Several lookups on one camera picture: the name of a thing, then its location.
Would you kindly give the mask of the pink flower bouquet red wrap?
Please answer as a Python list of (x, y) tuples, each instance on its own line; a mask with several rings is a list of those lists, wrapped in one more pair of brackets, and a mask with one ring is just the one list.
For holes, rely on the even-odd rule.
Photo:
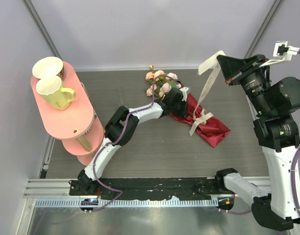
[[(150, 65), (148, 70), (145, 80), (150, 84), (150, 87), (146, 90), (146, 96), (155, 96), (163, 99), (172, 88), (184, 88), (184, 85), (178, 81), (178, 76), (175, 73), (165, 73), (163, 70), (155, 71), (153, 65)], [(202, 101), (210, 92), (219, 73), (220, 66), (217, 65), (209, 75), (198, 100), (191, 94), (185, 96), (187, 112), (184, 117), (178, 117), (176, 114), (170, 113), (178, 122), (191, 126), (190, 136), (197, 133), (212, 147), (216, 147), (230, 132), (230, 129), (215, 118), (211, 112), (201, 107)]]

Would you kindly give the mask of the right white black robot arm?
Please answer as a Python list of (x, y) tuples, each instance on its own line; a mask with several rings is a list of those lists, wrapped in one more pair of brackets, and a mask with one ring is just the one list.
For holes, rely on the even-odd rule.
[(217, 171), (215, 189), (236, 193), (262, 227), (291, 230), (300, 224), (300, 135), (292, 116), (300, 109), (300, 80), (289, 76), (272, 84), (264, 55), (247, 59), (218, 55), (217, 61), (225, 82), (240, 85), (257, 111), (254, 132), (268, 165), (271, 192), (257, 188), (233, 168)]

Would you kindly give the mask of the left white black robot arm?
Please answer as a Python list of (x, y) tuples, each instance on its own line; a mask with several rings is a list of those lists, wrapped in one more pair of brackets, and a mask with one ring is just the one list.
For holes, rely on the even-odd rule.
[(128, 109), (121, 106), (105, 126), (102, 143), (91, 160), (78, 175), (70, 180), (70, 195), (94, 195), (101, 185), (101, 177), (106, 165), (115, 152), (132, 138), (137, 126), (143, 122), (159, 119), (169, 114), (184, 118), (187, 112), (188, 87), (172, 88), (163, 99), (153, 100), (150, 104)]

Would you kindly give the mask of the cream ribbon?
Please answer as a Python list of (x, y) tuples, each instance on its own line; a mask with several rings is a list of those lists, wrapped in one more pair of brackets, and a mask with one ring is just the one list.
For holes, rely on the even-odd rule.
[(198, 67), (198, 75), (202, 75), (204, 72), (206, 72), (208, 69), (213, 68), (212, 72), (210, 73), (207, 81), (205, 82), (205, 85), (201, 91), (199, 100), (197, 102), (197, 105), (195, 106), (195, 109), (193, 111), (193, 119), (194, 123), (189, 131), (189, 135), (192, 136), (195, 132), (195, 130), (198, 128), (200, 124), (206, 125), (207, 121), (213, 117), (213, 114), (211, 112), (206, 112), (204, 108), (202, 108), (202, 111), (200, 113), (200, 117), (196, 117), (196, 111), (198, 107), (201, 105), (202, 101), (206, 98), (208, 93), (210, 92), (212, 86), (214, 85), (220, 71), (221, 66), (217, 60), (217, 56), (224, 55), (225, 53), (223, 50), (219, 50), (215, 54), (213, 54), (211, 57), (209, 57), (207, 60), (205, 60), (203, 63), (201, 63)]

